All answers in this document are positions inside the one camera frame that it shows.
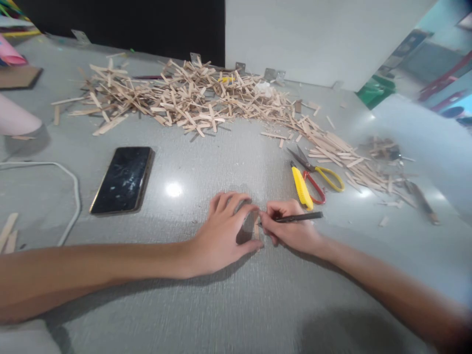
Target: white cable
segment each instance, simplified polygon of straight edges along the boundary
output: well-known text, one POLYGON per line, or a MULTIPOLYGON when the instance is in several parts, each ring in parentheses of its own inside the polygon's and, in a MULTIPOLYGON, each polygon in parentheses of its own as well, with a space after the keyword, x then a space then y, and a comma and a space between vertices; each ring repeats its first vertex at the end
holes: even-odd
POLYGON ((72 177, 72 179, 74 180, 74 196, 75 196, 76 209, 75 209, 74 215, 72 216, 72 219, 69 221, 69 224, 65 228, 65 231, 62 234, 62 236, 61 236, 61 238, 58 242, 58 247, 63 246, 65 241, 67 240, 67 237, 69 236, 70 230, 72 229, 72 227, 74 226, 75 222, 77 221, 77 219, 79 218, 79 215, 80 215, 81 205, 80 205, 80 195, 79 195, 79 181, 77 180, 77 177, 75 177, 75 175, 72 172, 70 172, 63 165, 61 165, 57 162, 34 162, 34 161, 31 161, 31 162, 20 162, 20 161, 0 162, 0 166, 4 166, 4 165, 55 165, 55 166, 59 167, 61 170, 63 170, 64 172, 66 172, 69 176, 72 177))

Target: left hand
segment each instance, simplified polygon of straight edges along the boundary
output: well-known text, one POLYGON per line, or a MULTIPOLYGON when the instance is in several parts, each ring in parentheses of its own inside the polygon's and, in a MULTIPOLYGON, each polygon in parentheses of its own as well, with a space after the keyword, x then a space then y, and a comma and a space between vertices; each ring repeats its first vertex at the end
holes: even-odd
POLYGON ((247 215, 259 210, 254 204, 245 204, 235 212, 240 202, 249 199, 248 194, 237 192, 220 192, 211 199, 206 222, 187 242, 194 276, 214 273, 264 246, 255 239, 242 245, 236 243, 247 215))

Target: forearm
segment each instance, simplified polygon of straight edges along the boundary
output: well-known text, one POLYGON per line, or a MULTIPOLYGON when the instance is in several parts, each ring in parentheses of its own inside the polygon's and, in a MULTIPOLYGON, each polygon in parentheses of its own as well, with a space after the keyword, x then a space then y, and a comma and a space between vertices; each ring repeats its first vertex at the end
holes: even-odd
POLYGON ((99 289, 193 276, 187 242, 55 247, 0 257, 0 323, 22 321, 99 289))
POLYGON ((427 341, 450 345, 465 329, 470 311, 384 262, 326 239, 320 258, 345 271, 427 341))

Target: cracked phone screen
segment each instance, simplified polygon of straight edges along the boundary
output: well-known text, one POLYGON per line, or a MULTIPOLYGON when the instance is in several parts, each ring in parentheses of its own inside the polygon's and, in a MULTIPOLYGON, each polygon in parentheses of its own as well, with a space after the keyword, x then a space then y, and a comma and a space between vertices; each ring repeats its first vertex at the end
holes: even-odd
POLYGON ((139 203, 148 165, 149 147, 119 147, 90 208, 91 214, 135 211, 139 203))

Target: hand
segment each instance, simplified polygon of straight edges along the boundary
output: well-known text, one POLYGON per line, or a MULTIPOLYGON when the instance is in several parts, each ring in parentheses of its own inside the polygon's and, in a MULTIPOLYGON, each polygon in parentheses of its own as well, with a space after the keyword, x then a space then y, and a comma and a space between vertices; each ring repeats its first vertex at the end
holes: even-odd
POLYGON ((309 220, 292 223, 278 223, 275 217, 301 215, 304 211, 295 199, 286 202, 271 201, 267 203, 267 213, 259 211, 264 233, 269 235, 274 246, 279 241, 297 251, 318 256, 324 238, 315 230, 309 220))
POLYGON ((239 203, 249 199, 245 193, 220 192, 210 201, 206 222, 188 241, 194 275, 214 273, 264 246, 259 240, 236 243, 236 235, 246 216, 259 210, 256 205, 245 204, 235 213, 239 203))

